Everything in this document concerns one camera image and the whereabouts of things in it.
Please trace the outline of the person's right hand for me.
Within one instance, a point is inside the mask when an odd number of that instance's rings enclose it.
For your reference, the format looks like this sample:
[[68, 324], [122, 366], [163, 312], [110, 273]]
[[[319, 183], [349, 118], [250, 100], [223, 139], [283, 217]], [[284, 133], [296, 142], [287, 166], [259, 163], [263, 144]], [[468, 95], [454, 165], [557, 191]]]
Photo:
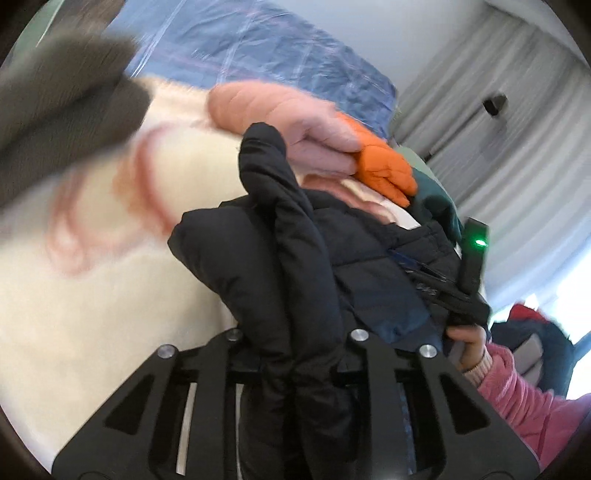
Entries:
[[467, 372], [476, 367], [485, 355], [485, 346], [487, 342], [486, 331], [478, 325], [453, 326], [447, 328], [448, 337], [464, 344], [459, 360], [456, 362], [457, 368], [462, 372]]

